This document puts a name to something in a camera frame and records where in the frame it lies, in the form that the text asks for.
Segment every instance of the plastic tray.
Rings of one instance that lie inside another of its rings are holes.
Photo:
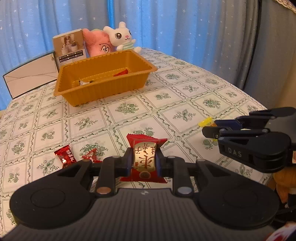
[[[128,74],[114,77],[124,70]],[[112,52],[83,59],[59,72],[54,96],[62,95],[72,106],[142,88],[157,68],[133,50]],[[90,82],[80,85],[79,81]]]

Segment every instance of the cardboard box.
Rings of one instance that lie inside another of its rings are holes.
[[[86,58],[82,29],[56,35],[52,41],[59,67]]]

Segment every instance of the star pattern curtain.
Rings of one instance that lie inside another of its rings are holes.
[[[53,49],[52,37],[125,21],[138,46],[156,49],[242,88],[256,33],[257,0],[0,0],[0,109],[11,97],[2,75]]]

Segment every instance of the plush toy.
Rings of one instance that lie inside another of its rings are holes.
[[[111,44],[108,33],[100,29],[89,31],[87,28],[84,28],[82,33],[90,57],[114,51],[115,47]]]
[[[281,202],[287,202],[289,207],[296,205],[296,166],[274,173],[274,180]]]
[[[125,22],[120,22],[117,29],[105,26],[103,30],[109,34],[110,41],[116,46],[117,51],[133,49],[135,52],[140,53],[141,47],[134,47],[136,40],[132,39],[131,32],[126,28]]]

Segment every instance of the floral bedsheet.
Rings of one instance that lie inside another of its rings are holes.
[[[122,156],[128,133],[167,138],[165,156],[186,162],[210,160],[262,184],[260,173],[219,153],[217,142],[204,138],[200,121],[231,119],[264,109],[260,103],[227,81],[185,61],[152,49],[142,56],[158,70],[138,90],[72,107],[53,96],[55,82],[14,99],[0,120],[0,234],[15,226],[9,199],[19,187],[62,167],[53,153],[69,144],[76,160],[97,148],[97,156]],[[117,187],[158,188],[167,184],[128,182]]]

